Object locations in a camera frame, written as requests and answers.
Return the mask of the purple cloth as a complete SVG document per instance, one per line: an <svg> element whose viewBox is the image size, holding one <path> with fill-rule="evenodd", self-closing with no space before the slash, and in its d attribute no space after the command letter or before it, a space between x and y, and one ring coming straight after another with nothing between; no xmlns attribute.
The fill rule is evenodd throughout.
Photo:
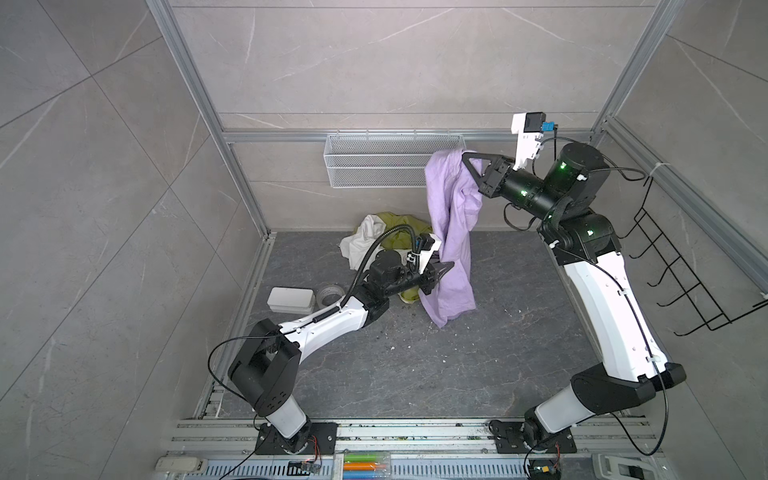
<svg viewBox="0 0 768 480"><path fill-rule="evenodd" d="M476 308L471 285L470 233L478 222L482 195L462 163L462 149L438 151L425 167L427 206L433 233L442 241L439 261L454 267L421 303L439 328Z"/></svg>

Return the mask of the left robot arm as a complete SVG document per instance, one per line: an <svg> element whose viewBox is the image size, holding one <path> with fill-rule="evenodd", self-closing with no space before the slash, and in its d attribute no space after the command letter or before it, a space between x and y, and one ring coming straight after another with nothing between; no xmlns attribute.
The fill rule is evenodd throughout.
<svg viewBox="0 0 768 480"><path fill-rule="evenodd" d="M270 437L288 453L299 453L308 443L317 452L322 450L311 433L310 418L293 396L302 361L334 340L374 323L389 309L391 297L413 288L431 293L454 266L452 261L434 258L441 246L433 233L418 234L409 225L392 227L365 252L339 301L292 322L276 325L262 320L250 334L216 346L240 344L227 379L215 376L213 380L245 401L256 419L266 421L257 453Z"/></svg>

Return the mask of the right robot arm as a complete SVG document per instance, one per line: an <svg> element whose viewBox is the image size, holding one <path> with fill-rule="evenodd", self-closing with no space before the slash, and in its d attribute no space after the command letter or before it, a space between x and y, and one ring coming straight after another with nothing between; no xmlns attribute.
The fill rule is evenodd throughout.
<svg viewBox="0 0 768 480"><path fill-rule="evenodd" d="M611 222L591 204L620 166L581 142L566 144L547 175L514 167L503 155L465 152L461 162L479 192L501 197L529 213L540 238L576 289L601 361L526 412L526 448L545 452L570 427L595 416L641 406L683 383L682 365L667 359L654 340L626 274Z"/></svg>

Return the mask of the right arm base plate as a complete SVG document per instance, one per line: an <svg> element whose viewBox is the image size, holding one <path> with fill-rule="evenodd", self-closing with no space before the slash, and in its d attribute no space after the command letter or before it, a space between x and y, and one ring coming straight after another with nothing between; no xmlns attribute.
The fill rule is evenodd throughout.
<svg viewBox="0 0 768 480"><path fill-rule="evenodd" d="M535 421L490 420L487 424L499 454L548 453L574 454L575 441L569 429L548 433Z"/></svg>

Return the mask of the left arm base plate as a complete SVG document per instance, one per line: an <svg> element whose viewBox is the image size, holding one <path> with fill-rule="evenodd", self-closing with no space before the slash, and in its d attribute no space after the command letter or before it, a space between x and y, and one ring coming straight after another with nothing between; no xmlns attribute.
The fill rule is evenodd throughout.
<svg viewBox="0 0 768 480"><path fill-rule="evenodd" d="M339 425L333 422L309 421L293 437L283 437L276 427L259 428L257 455L332 455L335 452Z"/></svg>

